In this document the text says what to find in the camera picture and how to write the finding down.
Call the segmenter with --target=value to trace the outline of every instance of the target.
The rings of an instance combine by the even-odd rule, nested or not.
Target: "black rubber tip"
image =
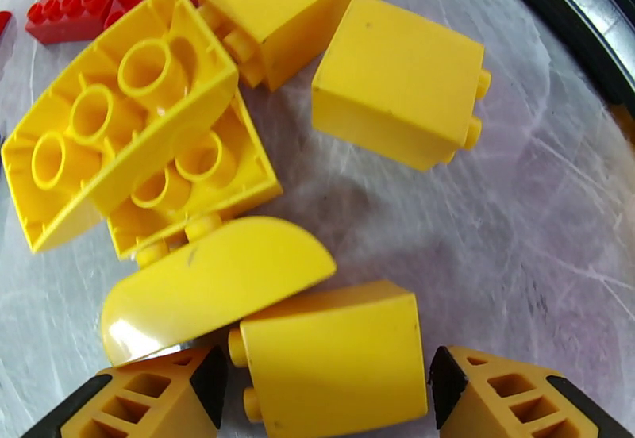
[[[633,434],[614,420],[595,401],[566,378],[547,376],[547,381],[598,427],[598,438],[633,438]]]
[[[217,346],[210,351],[190,378],[198,400],[217,429],[221,428],[227,373],[227,359]]]
[[[468,377],[445,346],[438,348],[434,354],[430,382],[437,429],[441,429],[468,386]]]
[[[111,375],[90,378],[53,411],[38,421],[22,438],[62,438],[62,427],[112,380]]]

